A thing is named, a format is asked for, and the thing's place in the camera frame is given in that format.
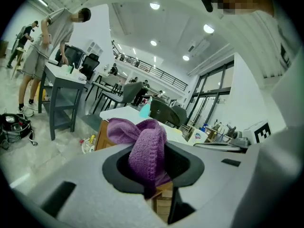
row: shelf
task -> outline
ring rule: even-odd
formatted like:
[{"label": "shelf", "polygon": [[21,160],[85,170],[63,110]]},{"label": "shelf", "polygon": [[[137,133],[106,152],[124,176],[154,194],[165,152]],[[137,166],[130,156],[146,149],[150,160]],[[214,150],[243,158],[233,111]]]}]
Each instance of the shelf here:
[{"label": "shelf", "polygon": [[[49,114],[49,107],[50,104],[44,103],[43,104],[47,114]],[[54,128],[65,128],[70,127],[72,125],[71,119],[68,117],[68,115],[62,110],[62,111],[55,111],[54,115]]]},{"label": "shelf", "polygon": [[[44,86],[44,89],[47,92],[47,95],[51,98],[52,97],[52,89],[53,87],[50,86]],[[57,97],[56,97],[56,105],[55,105],[55,110],[66,110],[66,109],[73,109],[75,108],[75,105],[70,102],[68,99],[64,98],[58,90],[57,92]]]}]

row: gray table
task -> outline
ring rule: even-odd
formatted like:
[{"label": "gray table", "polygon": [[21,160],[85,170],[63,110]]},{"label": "gray table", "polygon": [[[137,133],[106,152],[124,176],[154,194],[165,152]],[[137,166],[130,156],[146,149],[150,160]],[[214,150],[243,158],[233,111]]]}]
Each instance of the gray table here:
[{"label": "gray table", "polygon": [[[44,85],[46,77],[53,84],[53,86]],[[49,114],[49,128],[51,140],[55,139],[55,129],[57,128],[71,128],[71,132],[75,130],[75,121],[77,109],[86,81],[80,81],[75,76],[67,74],[60,67],[46,64],[44,73],[40,83],[39,98],[38,98],[38,113],[41,113],[42,105],[44,105]],[[77,90],[74,102],[64,98],[60,92],[60,88],[69,88]],[[43,89],[46,90],[47,95],[51,97],[50,101],[43,101]],[[72,109],[72,117],[70,118],[64,110]]]}]

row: gray t-shirt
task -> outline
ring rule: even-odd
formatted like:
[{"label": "gray t-shirt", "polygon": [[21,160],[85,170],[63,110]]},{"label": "gray t-shirt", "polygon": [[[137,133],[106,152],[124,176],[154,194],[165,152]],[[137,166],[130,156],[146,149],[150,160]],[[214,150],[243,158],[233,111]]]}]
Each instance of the gray t-shirt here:
[{"label": "gray t-shirt", "polygon": [[49,24],[47,26],[48,33],[51,35],[51,44],[53,46],[52,49],[44,49],[42,47],[42,34],[33,42],[32,46],[34,46],[38,53],[49,58],[52,54],[53,50],[60,44],[60,42],[69,42],[74,24],[71,20],[72,13],[66,9],[59,9],[47,16],[49,19]]},{"label": "gray t-shirt", "polygon": [[294,24],[285,11],[275,1],[273,4],[275,9],[274,18],[278,23],[278,32],[281,39],[280,63],[287,70],[298,53],[302,42]]}]

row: cleaning supplies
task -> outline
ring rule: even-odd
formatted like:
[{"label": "cleaning supplies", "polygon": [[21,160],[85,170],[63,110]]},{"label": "cleaning supplies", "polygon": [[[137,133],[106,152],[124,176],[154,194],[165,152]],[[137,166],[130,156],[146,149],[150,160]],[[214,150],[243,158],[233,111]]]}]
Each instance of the cleaning supplies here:
[{"label": "cleaning supplies", "polygon": [[152,102],[152,97],[150,96],[149,101],[147,102],[147,104],[145,104],[141,111],[139,112],[139,116],[143,117],[143,118],[148,118],[149,113],[150,113],[150,107],[151,107],[151,102]]}]

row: gray shorts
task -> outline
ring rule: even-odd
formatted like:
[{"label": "gray shorts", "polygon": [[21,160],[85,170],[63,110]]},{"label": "gray shorts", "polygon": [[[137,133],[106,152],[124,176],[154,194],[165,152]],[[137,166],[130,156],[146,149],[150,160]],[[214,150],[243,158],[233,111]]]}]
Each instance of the gray shorts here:
[{"label": "gray shorts", "polygon": [[22,72],[26,75],[41,79],[47,61],[48,59],[46,57],[39,54],[34,47],[30,46],[24,61]]}]

